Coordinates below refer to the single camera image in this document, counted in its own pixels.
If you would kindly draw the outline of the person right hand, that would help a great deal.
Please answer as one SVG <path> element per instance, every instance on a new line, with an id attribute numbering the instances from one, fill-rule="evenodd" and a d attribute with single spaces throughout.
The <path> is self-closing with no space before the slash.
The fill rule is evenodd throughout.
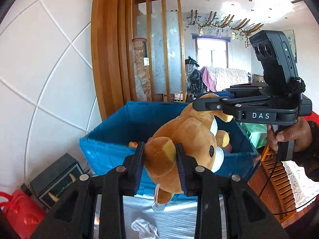
<path id="1" fill-rule="evenodd" d="M 312 143 L 312 133 L 309 123 L 303 117 L 299 117 L 297 122 L 285 128 L 277 134 L 272 130 L 271 125 L 267 125 L 267 142 L 269 147 L 278 150 L 279 142 L 294 141 L 294 152 L 307 149 Z"/>

